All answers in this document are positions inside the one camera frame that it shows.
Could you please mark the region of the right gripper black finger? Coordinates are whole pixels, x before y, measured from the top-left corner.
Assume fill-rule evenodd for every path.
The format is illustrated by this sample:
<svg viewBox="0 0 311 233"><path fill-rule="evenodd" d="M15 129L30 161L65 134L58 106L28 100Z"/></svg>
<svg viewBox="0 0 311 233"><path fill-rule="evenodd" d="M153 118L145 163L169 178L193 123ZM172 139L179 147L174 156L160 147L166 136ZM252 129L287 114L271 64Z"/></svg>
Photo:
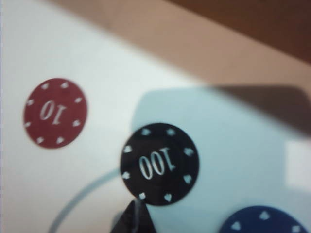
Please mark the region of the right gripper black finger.
<svg viewBox="0 0 311 233"><path fill-rule="evenodd" d="M146 204L134 199L113 227L114 233L155 233L156 229Z"/></svg>

